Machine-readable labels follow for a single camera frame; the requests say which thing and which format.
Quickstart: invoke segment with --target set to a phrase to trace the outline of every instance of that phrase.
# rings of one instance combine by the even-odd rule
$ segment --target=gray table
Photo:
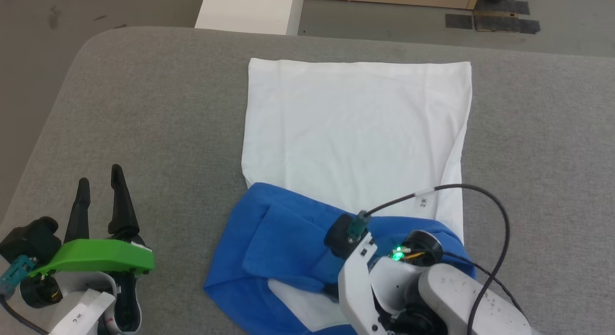
[[[119,163],[158,265],[139,283],[141,333],[241,334],[201,287],[229,212],[246,190],[240,158],[250,57],[471,61],[463,177],[509,210],[512,243],[501,280],[547,335],[613,333],[613,59],[184,28],[112,30],[75,59],[0,235],[50,215],[63,236],[77,181],[87,176],[90,234],[104,237],[111,165]],[[501,216],[466,192],[464,217],[468,251],[492,267],[503,241]],[[48,309],[29,309],[19,299],[11,300],[18,311],[47,325]],[[4,312],[0,324],[2,333],[31,333]]]

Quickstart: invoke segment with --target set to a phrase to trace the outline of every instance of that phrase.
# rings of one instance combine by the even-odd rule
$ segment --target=black tape
[[[540,22],[538,20],[519,19],[519,32],[530,33],[535,35],[540,31]]]
[[[490,0],[478,0],[475,11],[488,11],[488,12],[508,12],[529,15],[529,3],[525,1],[516,0],[501,0],[499,2],[492,2]]]
[[[447,14],[444,16],[446,27],[472,30],[472,15]]]
[[[518,17],[475,15],[474,27],[477,31],[505,31],[535,35],[540,31],[538,20],[526,20]]]

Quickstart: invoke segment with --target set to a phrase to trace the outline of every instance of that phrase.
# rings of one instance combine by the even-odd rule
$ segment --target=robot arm
[[[396,252],[369,264],[377,245],[364,230],[357,241],[347,235],[352,218],[333,224],[325,245],[345,259],[338,275],[339,301],[358,335],[465,335],[468,316],[482,284],[461,270],[438,263],[442,247],[431,234],[413,231]],[[538,335],[512,304],[488,291],[472,326],[475,335]]]
[[[14,228],[0,242],[0,255],[13,263],[0,280],[0,301],[9,312],[12,310],[6,300],[17,286],[31,307],[40,309],[57,304],[56,311],[63,310],[63,315],[54,317],[55,320],[72,310],[88,289],[94,289],[111,294],[114,301],[101,317],[104,322],[99,322],[100,326],[92,331],[98,335],[129,335],[138,331],[141,308],[136,297],[136,280],[154,269],[154,256],[138,235],[139,225],[130,193],[117,164],[111,169],[111,187],[114,202],[108,227],[110,239],[89,238],[90,187],[88,180],[82,178],[64,243],[54,235],[59,226],[51,217]],[[38,333],[48,333],[14,311],[12,314]]]

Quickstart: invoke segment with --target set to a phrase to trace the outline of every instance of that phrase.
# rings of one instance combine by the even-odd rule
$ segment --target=white label tag
[[[85,335],[92,329],[115,298],[108,293],[88,289],[79,304],[70,310],[50,332],[50,335]]]
[[[438,202],[435,191],[418,192],[415,197],[415,206],[413,208],[413,217],[421,219],[435,219],[435,210]]]

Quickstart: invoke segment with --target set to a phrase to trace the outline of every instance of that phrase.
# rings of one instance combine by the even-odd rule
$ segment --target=blue cloth
[[[231,212],[213,255],[203,289],[231,320],[250,334],[304,335],[310,331],[268,288],[274,278],[306,291],[336,283],[344,261],[323,244],[331,224],[345,211],[297,193],[257,183]],[[459,238],[438,221],[373,217],[368,225],[384,256],[412,230],[435,235],[444,250],[467,258]],[[472,265],[444,256],[468,275]],[[323,329],[319,335],[355,335],[351,326]]]

